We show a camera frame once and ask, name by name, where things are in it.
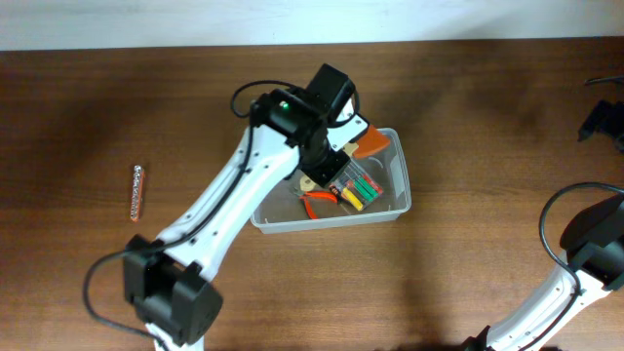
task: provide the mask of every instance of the wood grain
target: wood grain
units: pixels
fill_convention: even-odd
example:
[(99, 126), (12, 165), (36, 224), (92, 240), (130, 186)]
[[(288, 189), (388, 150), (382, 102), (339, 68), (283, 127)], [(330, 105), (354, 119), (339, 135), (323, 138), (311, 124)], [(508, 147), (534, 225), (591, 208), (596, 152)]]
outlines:
[[(348, 72), (376, 126), (399, 132), (411, 210), (292, 234), (248, 224), (214, 282), (225, 304), (208, 348), (459, 343), (552, 269), (536, 229), (554, 191), (622, 184), (611, 141), (577, 143), (576, 130), (598, 100), (621, 99), (582, 82), (621, 73), (623, 49), (623, 38), (605, 38), (2, 53), (0, 349), (153, 349), (89, 319), (87, 267), (135, 233), (156, 236), (209, 184), (245, 128), (228, 111), (234, 89), (265, 78), (303, 85), (323, 62)], [(139, 224), (128, 220), (135, 163), (148, 170)], [(551, 240), (604, 196), (563, 198)], [(139, 326), (120, 273), (112, 264), (96, 277), (97, 310)], [(618, 292), (551, 344), (624, 350), (622, 325)]]

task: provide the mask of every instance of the white wall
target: white wall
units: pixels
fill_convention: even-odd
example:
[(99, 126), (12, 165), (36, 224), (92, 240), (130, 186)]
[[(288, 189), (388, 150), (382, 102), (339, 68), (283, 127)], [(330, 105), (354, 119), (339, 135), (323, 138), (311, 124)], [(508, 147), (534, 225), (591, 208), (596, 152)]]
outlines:
[(624, 0), (0, 0), (0, 50), (624, 34)]

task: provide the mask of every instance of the pliers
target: pliers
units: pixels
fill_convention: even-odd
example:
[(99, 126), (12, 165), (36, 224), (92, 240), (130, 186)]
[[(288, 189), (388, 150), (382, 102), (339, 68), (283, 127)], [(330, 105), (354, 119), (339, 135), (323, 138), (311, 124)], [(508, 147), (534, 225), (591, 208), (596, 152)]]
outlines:
[(312, 210), (312, 206), (310, 206), (310, 202), (308, 201), (308, 198), (327, 200), (335, 204), (338, 203), (338, 198), (335, 195), (333, 195), (333, 193), (330, 193), (329, 191), (305, 191), (304, 192), (299, 189), (293, 188), (292, 192), (294, 193), (294, 195), (297, 195), (299, 199), (301, 199), (301, 201), (303, 202), (303, 207), (305, 208), (305, 211), (308, 213), (308, 216), (310, 217), (310, 219), (319, 219), (319, 218)]

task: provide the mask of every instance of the plastic container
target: plastic container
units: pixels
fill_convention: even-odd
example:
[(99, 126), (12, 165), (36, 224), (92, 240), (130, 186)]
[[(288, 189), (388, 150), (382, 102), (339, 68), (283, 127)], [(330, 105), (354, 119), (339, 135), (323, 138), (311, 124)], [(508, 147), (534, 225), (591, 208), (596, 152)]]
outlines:
[(379, 131), (392, 140), (390, 145), (373, 156), (356, 160), (383, 189), (370, 206), (358, 212), (344, 202), (336, 205), (311, 200), (319, 219), (309, 219), (301, 200), (292, 193), (303, 175), (296, 171), (290, 180), (281, 181), (266, 196), (253, 212), (252, 224), (264, 234), (275, 234), (397, 219), (411, 207), (410, 177), (397, 132), (389, 128)]

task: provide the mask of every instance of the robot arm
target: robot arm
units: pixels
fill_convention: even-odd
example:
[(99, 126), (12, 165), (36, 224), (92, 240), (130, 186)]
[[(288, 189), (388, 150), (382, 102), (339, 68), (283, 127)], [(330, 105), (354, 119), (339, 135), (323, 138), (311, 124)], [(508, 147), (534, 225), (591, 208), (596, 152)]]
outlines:
[(579, 183), (556, 194), (584, 187), (620, 193), (578, 214), (561, 239), (560, 260), (579, 279), (557, 265), (551, 275), (515, 312), (468, 338), (461, 351), (537, 351), (574, 316), (593, 302), (619, 290), (624, 284), (624, 195), (601, 183)]
[[(196, 203), (156, 241), (135, 236), (128, 244), (126, 300), (168, 350), (204, 349), (203, 335), (222, 304), (211, 281), (271, 189), (297, 168), (324, 186), (346, 167), (349, 157), (342, 146), (368, 128), (354, 111), (352, 96), (357, 106), (353, 83), (327, 65), (306, 89), (262, 95), (252, 104), (250, 126), (239, 146)], [(145, 254), (159, 246), (168, 247)]]

